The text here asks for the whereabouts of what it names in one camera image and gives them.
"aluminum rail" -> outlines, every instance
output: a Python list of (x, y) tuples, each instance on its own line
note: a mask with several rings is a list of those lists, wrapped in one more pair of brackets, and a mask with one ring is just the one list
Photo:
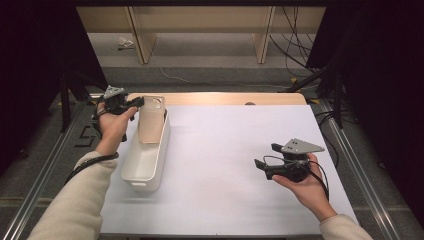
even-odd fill
[[(325, 112), (333, 110), (331, 108), (331, 105), (325, 99), (321, 100), (321, 108)], [(386, 210), (376, 191), (374, 190), (343, 129), (340, 129), (337, 126), (334, 119), (330, 119), (329, 122), (330, 127), (333, 130), (334, 135), (336, 136), (337, 142), (343, 150), (346, 160), (350, 168), (352, 169), (353, 175), (355, 176), (359, 187), (361, 188), (365, 200), (367, 201), (375, 217), (375, 220), (377, 221), (377, 224), (380, 227), (381, 232), (383, 233), (384, 238), (387, 240), (400, 239), (399, 234), (395, 229), (395, 226), (388, 211)]]
[(37, 179), (31, 187), (31, 190), (25, 197), (21, 207), (17, 211), (16, 215), (12, 219), (6, 234), (3, 236), (3, 240), (15, 240), (19, 239), (23, 229), (25, 228), (28, 219), (30, 218), (35, 205), (37, 204), (38, 198), (44, 190), (50, 176), (55, 169), (56, 163), (62, 155), (63, 149), (66, 146), (69, 135), (75, 125), (78, 116), (85, 107), (85, 102), (78, 102), (76, 109), (74, 110), (74, 117), (70, 122), (67, 129), (60, 133), (49, 157), (47, 158), (43, 168), (40, 171)]

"cable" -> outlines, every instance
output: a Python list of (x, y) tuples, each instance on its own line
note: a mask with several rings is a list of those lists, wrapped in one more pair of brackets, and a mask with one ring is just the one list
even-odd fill
[(347, 120), (346, 118), (342, 118), (343, 119), (343, 121), (345, 121), (345, 122), (348, 122), (348, 123), (351, 123), (351, 124), (355, 124), (355, 125), (359, 125), (359, 122), (357, 121), (357, 120)]
[(289, 160), (289, 159), (285, 159), (285, 158), (280, 158), (280, 157), (276, 157), (276, 156), (272, 156), (272, 155), (265, 155), (265, 156), (263, 156), (263, 157), (262, 157), (262, 159), (264, 160), (264, 163), (265, 163), (266, 165), (268, 165), (268, 163), (267, 163), (267, 162), (266, 162), (266, 160), (265, 160), (265, 158), (267, 158), (267, 157), (269, 157), (269, 158), (275, 158), (275, 159), (281, 160), (281, 161), (283, 161), (283, 162), (290, 162), (290, 163), (289, 163), (289, 164), (287, 164), (287, 165), (297, 163), (297, 161), (298, 161), (298, 160)]
[(318, 85), (319, 85), (319, 84), (317, 84), (317, 85), (312, 85), (312, 86), (309, 86), (309, 87), (303, 87), (302, 89), (310, 89), (310, 88), (318, 87)]
[[(144, 36), (142, 35), (141, 37), (143, 39), (143, 42), (147, 46), (149, 46), (148, 43), (147, 43), (147, 41), (146, 41), (146, 39), (144, 38)], [(148, 47), (148, 49), (149, 49), (150, 54), (152, 56), (155, 56), (155, 54), (153, 53), (153, 50), (151, 48), (149, 48), (149, 47)], [(244, 86), (244, 87), (272, 87), (272, 88), (284, 88), (284, 89), (291, 88), (291, 87), (278, 86), (278, 85), (267, 85), (267, 84), (214, 83), (214, 82), (208, 82), (208, 81), (189, 81), (189, 80), (186, 80), (186, 79), (183, 79), (183, 78), (180, 78), (180, 77), (168, 76), (163, 71), (163, 68), (160, 67), (160, 66), (159, 66), (159, 69), (160, 69), (162, 75), (165, 76), (168, 79), (175, 79), (175, 80), (179, 80), (179, 81), (186, 82), (186, 83), (191, 83), (191, 84), (201, 84), (201, 83), (204, 83), (204, 84), (210, 84), (210, 85), (235, 85), (235, 86)]]
[[(283, 36), (283, 38), (284, 38), (287, 42), (290, 42), (290, 39), (288, 39), (286, 36), (284, 36), (284, 34), (281, 34), (281, 36)], [(298, 45), (298, 44), (296, 44), (296, 43), (294, 43), (294, 42), (291, 42), (291, 44), (295, 45), (296, 47), (301, 47), (301, 48), (303, 48), (303, 49), (306, 49), (306, 50), (308, 50), (308, 51), (311, 51), (311, 49), (310, 49), (310, 48), (307, 48), (307, 47), (304, 47), (304, 46), (300, 46), (300, 45)]]
[[(305, 61), (305, 63), (307, 61), (306, 61), (305, 57), (303, 56), (302, 50), (305, 53), (305, 55), (308, 58), (308, 60), (312, 63), (312, 65), (315, 66), (313, 64), (313, 62), (309, 59), (309, 54), (306, 52), (306, 49), (308, 49), (308, 48), (306, 48), (306, 47), (303, 46), (302, 41), (300, 41), (299, 36), (298, 36), (298, 33), (297, 33), (297, 17), (298, 17), (298, 14), (299, 14), (299, 7), (298, 6), (295, 6), (294, 9), (293, 9), (293, 11), (294, 11), (294, 13), (293, 13), (293, 15), (294, 15), (294, 17), (293, 17), (294, 18), (294, 24), (292, 25), (292, 23), (291, 23), (288, 15), (287, 15), (286, 9), (283, 7), (283, 12), (284, 12), (284, 14), (286, 16), (286, 19), (287, 19), (287, 21), (288, 21), (288, 23), (290, 25), (291, 30), (292, 30), (292, 36), (291, 36), (290, 40), (288, 40), (283, 34), (281, 34), (287, 41), (289, 41), (289, 46), (287, 47), (287, 52), (288, 52), (288, 49), (290, 47), (290, 44), (296, 45), (296, 46), (299, 47), (299, 52), (302, 55), (302, 58)], [(291, 39), (293, 39), (293, 35), (296, 37), (296, 41), (297, 41), (298, 44), (294, 44), (292, 42)], [(306, 36), (309, 38), (309, 40), (313, 44), (314, 42), (312, 41), (312, 39), (310, 38), (310, 36), (308, 34), (306, 34)]]
[[(298, 60), (296, 60), (294, 57), (292, 57), (290, 54), (288, 54), (288, 52), (286, 52), (286, 51), (284, 51), (275, 41), (274, 41), (274, 38), (272, 38), (272, 36), (271, 35), (269, 35), (269, 37), (270, 37), (270, 39), (271, 39), (271, 41), (274, 43), (274, 45), (286, 56), (286, 58), (288, 57), (288, 58), (290, 58), (291, 60), (293, 60), (294, 62), (296, 62), (297, 64), (299, 64), (300, 66), (302, 66), (302, 67), (304, 67), (306, 70), (309, 70), (310, 72), (312, 72), (312, 73), (315, 73), (313, 70), (311, 70), (311, 69), (309, 69), (309, 68), (307, 68), (306, 67), (306, 65), (305, 64), (303, 64), (303, 63), (301, 63), (301, 62), (299, 62)], [(292, 73), (292, 72), (290, 72), (291, 74), (293, 74), (293, 75), (295, 75), (295, 76), (297, 76), (297, 77), (308, 77), (308, 76), (298, 76), (298, 75), (296, 75), (296, 74), (294, 74), (294, 73)]]
[(113, 155), (107, 155), (107, 156), (92, 158), (90, 160), (87, 160), (87, 161), (81, 163), (81, 165), (79, 165), (77, 168), (74, 169), (74, 171), (71, 172), (71, 174), (69, 174), (64, 185), (66, 185), (75, 175), (77, 175), (79, 172), (86, 169), (87, 167), (89, 167), (89, 166), (91, 166), (95, 163), (98, 163), (98, 162), (117, 159), (118, 157), (119, 157), (119, 154), (115, 153)]
[(306, 34), (306, 36), (309, 38), (309, 41), (311, 41), (312, 45), (314, 44), (314, 41), (312, 40), (312, 38), (309, 36), (309, 34)]
[(308, 170), (309, 173), (318, 180), (318, 182), (321, 184), (322, 188), (324, 189), (325, 192), (325, 196), (327, 197), (327, 200), (330, 200), (330, 187), (328, 186), (328, 179), (327, 179), (327, 174), (324, 171), (324, 168), (321, 167), (321, 165), (319, 165), (319, 163), (314, 162), (314, 161), (309, 161), (310, 163), (314, 163), (316, 165), (318, 165), (318, 167), (321, 169), (322, 173), (324, 174), (324, 178), (325, 178), (325, 183), (322, 181), (322, 179), (320, 177), (318, 177), (314, 172), (312, 172), (310, 169)]
[(318, 114), (315, 114), (315, 117), (318, 117), (318, 116), (323, 115), (323, 114), (332, 113), (332, 112), (334, 112), (334, 111), (328, 111), (328, 112), (318, 113)]

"beige sleeve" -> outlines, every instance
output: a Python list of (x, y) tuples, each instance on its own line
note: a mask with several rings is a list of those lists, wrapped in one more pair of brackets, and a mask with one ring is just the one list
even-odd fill
[(371, 236), (350, 217), (339, 214), (331, 217), (320, 224), (322, 236), (326, 240), (364, 240), (372, 239)]
[[(82, 162), (101, 156), (87, 153)], [(75, 175), (59, 192), (34, 227), (29, 239), (97, 239), (105, 195), (115, 160), (93, 164)]]

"white surface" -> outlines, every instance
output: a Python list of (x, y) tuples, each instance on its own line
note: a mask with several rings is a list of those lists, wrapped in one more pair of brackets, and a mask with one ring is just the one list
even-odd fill
[[(309, 106), (168, 106), (171, 135), (160, 188), (137, 194), (120, 178), (121, 144), (102, 233), (171, 236), (319, 234), (319, 222), (254, 158), (291, 138), (325, 146)], [(131, 139), (137, 121), (127, 131)], [(316, 153), (336, 211), (356, 219), (328, 151)]]

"plastic container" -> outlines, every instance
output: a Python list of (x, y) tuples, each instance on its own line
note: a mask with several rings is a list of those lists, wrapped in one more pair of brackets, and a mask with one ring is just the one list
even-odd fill
[(134, 133), (121, 177), (135, 191), (151, 192), (159, 188), (170, 131), (169, 116), (166, 114), (159, 143), (140, 143), (138, 131)]

